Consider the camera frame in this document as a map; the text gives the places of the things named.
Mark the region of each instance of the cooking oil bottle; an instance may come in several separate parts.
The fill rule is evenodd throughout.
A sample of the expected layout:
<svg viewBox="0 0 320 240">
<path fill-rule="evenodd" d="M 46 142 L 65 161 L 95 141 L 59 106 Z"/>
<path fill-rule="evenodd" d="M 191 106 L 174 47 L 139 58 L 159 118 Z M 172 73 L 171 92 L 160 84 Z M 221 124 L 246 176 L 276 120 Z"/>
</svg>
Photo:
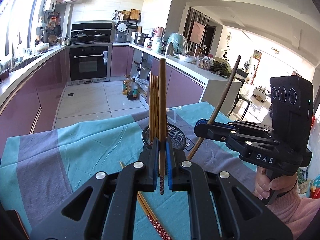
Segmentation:
<svg viewBox="0 0 320 240">
<path fill-rule="evenodd" d="M 137 93 L 138 93 L 138 84 L 136 83 L 135 79 L 132 78 L 131 82 L 128 84 L 127 98 L 129 100 L 136 100 Z"/>
<path fill-rule="evenodd" d="M 122 94 L 127 95 L 129 83 L 130 83 L 130 75 L 126 75 L 122 85 Z"/>
</svg>

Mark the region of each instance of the built-in oven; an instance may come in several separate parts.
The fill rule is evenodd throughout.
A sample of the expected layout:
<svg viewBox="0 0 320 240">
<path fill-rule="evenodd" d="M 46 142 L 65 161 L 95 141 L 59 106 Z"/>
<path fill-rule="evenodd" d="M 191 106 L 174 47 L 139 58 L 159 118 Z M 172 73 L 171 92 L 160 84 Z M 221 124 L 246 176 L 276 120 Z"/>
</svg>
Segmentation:
<svg viewBox="0 0 320 240">
<path fill-rule="evenodd" d="M 112 44 L 78 44 L 69 48 L 71 84 L 108 81 Z"/>
</svg>

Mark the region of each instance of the pink sleeve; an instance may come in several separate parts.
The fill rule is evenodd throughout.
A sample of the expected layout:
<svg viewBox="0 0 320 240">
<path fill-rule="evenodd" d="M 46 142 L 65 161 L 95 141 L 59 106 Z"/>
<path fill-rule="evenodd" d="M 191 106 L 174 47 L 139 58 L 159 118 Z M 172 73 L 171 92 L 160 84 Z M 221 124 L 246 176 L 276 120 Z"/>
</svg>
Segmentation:
<svg viewBox="0 0 320 240">
<path fill-rule="evenodd" d="M 290 228 L 293 239 L 297 239 L 317 214 L 320 199 L 300 198 L 294 187 L 268 208 Z"/>
</svg>

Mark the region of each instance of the oven handle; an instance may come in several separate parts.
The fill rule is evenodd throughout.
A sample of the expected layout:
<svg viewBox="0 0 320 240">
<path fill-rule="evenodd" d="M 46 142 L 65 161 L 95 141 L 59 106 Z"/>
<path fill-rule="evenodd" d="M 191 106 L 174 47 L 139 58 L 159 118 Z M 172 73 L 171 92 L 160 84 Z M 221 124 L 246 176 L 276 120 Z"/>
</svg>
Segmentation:
<svg viewBox="0 0 320 240">
<path fill-rule="evenodd" d="M 88 55 L 88 56 L 73 56 L 74 58 L 79 58 L 79 57 L 103 57 L 103 54 L 100 55 Z"/>
</svg>

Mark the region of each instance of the doorway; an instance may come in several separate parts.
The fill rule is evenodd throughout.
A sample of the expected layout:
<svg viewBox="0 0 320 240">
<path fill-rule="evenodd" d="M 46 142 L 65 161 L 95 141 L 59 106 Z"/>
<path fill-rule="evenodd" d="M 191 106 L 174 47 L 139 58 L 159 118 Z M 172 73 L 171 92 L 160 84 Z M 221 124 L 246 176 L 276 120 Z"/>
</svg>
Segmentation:
<svg viewBox="0 0 320 240">
<path fill-rule="evenodd" d="M 216 31 L 215 26 L 207 25 L 205 33 L 204 33 L 204 40 L 202 43 L 202 45 L 206 45 L 206 47 L 207 47 L 205 50 L 205 56 L 207 56 L 209 54 L 215 31 Z"/>
</svg>

